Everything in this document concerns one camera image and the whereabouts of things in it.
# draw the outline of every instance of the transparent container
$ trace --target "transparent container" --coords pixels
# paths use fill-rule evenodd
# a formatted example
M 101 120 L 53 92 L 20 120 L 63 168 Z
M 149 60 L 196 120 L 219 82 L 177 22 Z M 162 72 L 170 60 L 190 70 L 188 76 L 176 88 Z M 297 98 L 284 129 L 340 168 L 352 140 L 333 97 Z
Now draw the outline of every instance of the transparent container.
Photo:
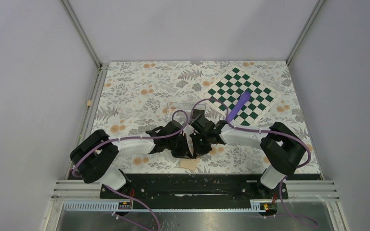
M 192 110 L 192 107 L 194 105 L 195 105 L 194 103 L 168 102 L 167 103 L 167 114 L 166 114 L 165 117 L 167 119 L 171 120 L 173 113 L 178 111 L 178 110 L 184 110 L 186 112 L 186 114 L 188 114 L 188 117 L 190 117 L 191 116 L 191 110 Z M 196 118 L 198 115 L 205 115 L 205 109 L 206 109 L 205 104 L 198 104 L 195 107 L 194 114 L 192 115 L 193 119 Z M 174 116 L 174 119 L 179 119 L 179 118 L 183 118 L 183 117 L 184 117 L 183 113 L 176 113 L 175 116 Z

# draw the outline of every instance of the green and white checkerboard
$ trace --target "green and white checkerboard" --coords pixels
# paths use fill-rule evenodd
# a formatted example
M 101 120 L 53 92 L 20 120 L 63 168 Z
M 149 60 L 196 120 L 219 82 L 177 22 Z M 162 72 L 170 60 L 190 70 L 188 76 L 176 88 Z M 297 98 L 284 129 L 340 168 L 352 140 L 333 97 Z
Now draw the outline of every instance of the green and white checkerboard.
M 251 98 L 234 118 L 234 122 L 244 126 L 250 126 L 259 121 L 280 97 L 280 93 L 247 75 L 236 66 L 212 83 L 201 93 L 200 97 L 202 99 L 217 99 L 232 110 L 238 102 L 239 96 L 245 91 L 251 93 Z M 208 102 L 207 104 L 224 116 L 226 115 L 225 107 L 219 102 Z

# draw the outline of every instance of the white wall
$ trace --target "white wall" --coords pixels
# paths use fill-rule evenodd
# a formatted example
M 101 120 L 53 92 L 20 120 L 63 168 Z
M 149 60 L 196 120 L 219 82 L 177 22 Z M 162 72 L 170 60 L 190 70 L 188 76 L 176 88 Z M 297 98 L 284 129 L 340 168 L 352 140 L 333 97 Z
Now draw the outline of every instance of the white wall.
M 370 1 L 327 1 L 291 75 L 351 230 L 370 230 Z
M 35 231 L 95 67 L 56 0 L 0 0 L 0 231 Z
M 285 60 L 317 0 L 70 0 L 103 62 Z

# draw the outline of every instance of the floral tablecloth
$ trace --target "floral tablecloth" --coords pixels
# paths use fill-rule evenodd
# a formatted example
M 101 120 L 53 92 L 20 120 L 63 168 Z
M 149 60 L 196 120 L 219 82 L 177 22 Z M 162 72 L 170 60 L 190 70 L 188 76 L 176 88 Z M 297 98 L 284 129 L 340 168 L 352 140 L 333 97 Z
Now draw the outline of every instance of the floral tablecloth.
M 227 71 L 240 66 L 246 73 L 282 92 L 278 102 L 253 126 L 286 124 L 313 151 L 303 113 L 284 61 L 266 62 L 111 62 L 92 132 L 104 129 L 111 138 L 143 133 L 169 121 L 168 102 L 196 103 L 201 90 Z M 205 116 L 217 122 L 222 115 L 207 106 Z M 296 173 L 320 173 L 316 158 Z M 197 169 L 179 168 L 170 151 L 117 158 L 114 165 L 126 173 L 234 173 L 260 174 L 269 161 L 262 150 L 239 145 L 213 145 Z

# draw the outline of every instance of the purple pen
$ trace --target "purple pen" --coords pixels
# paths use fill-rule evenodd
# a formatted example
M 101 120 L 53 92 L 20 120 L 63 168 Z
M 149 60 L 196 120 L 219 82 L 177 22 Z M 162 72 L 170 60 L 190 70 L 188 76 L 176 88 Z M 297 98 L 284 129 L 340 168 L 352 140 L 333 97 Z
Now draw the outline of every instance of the purple pen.
M 232 109 L 232 111 L 229 113 L 229 121 L 232 121 L 236 115 L 238 114 L 239 110 L 245 105 L 247 101 L 250 99 L 250 92 L 245 91 L 242 93 L 239 97 L 238 103 L 235 105 L 235 107 Z

